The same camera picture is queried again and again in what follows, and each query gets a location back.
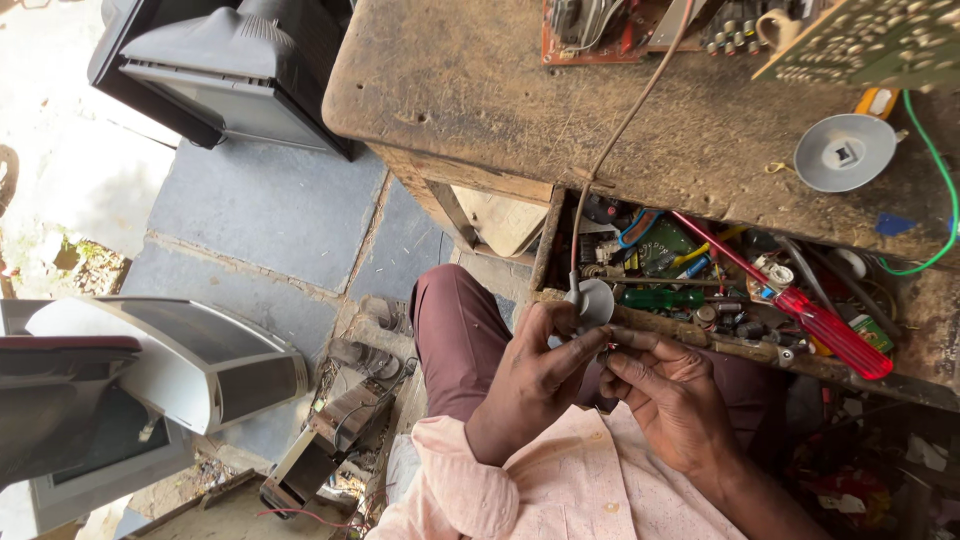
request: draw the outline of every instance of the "person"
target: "person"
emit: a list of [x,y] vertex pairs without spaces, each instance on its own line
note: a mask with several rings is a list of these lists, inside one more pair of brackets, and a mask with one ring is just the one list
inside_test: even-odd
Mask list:
[[[733,358],[610,326],[573,337],[568,302],[527,307],[512,336],[452,264],[418,279],[409,318],[428,398],[412,433],[422,465],[369,539],[828,538],[747,457],[772,402],[725,404],[714,363],[720,374]],[[551,335],[564,343],[551,349]],[[608,343],[607,364],[591,362]],[[777,373],[753,369],[728,382]],[[609,414],[574,404],[590,372],[619,401]]]

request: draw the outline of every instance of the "red screwdriver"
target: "red screwdriver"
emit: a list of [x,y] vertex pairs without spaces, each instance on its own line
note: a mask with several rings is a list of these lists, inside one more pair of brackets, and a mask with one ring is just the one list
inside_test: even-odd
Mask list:
[[[751,278],[763,285],[767,284],[769,280],[762,272],[754,268],[730,246],[720,241],[706,227],[681,213],[676,211],[672,213],[674,217],[709,242],[710,246],[743,268]],[[773,303],[777,309],[793,317],[802,329],[808,331],[839,356],[860,377],[868,380],[880,379],[893,370],[894,363],[890,358],[874,349],[870,343],[829,311],[810,302],[797,287],[791,285],[784,288],[773,298]]]

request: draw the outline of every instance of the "maroon trousers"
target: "maroon trousers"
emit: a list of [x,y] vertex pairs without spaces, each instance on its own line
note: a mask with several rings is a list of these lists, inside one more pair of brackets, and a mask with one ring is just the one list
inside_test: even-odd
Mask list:
[[[466,422],[487,397],[507,342],[513,339],[495,298],[467,270],[444,264],[417,280],[409,316],[426,385],[427,415]],[[767,462],[783,437],[784,373],[739,356],[702,353],[713,361],[737,439],[754,459]],[[577,402],[610,411],[616,399],[600,396],[600,369],[598,363],[590,364]]]

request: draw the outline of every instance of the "shirt sleeve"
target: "shirt sleeve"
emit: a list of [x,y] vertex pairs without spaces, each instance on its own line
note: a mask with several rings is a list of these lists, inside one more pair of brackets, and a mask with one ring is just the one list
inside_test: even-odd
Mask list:
[[495,538],[513,529],[519,507],[516,484],[500,467],[477,462],[463,422],[426,418],[417,422],[411,437],[422,461],[420,471],[369,539]]

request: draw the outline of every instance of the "grey rubber suction cup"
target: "grey rubber suction cup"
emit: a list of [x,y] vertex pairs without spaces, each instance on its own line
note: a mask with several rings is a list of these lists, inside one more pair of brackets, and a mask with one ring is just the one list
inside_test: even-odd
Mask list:
[[897,149],[897,134],[868,114],[837,114],[807,130],[793,155],[805,184],[817,191],[849,191],[873,180]]
[[[610,286],[600,280],[586,280],[580,282],[580,294],[583,303],[580,306],[580,320],[584,325],[577,329],[578,334],[586,333],[590,329],[602,327],[613,317],[613,291]],[[568,292],[564,300],[573,302],[573,293]]]

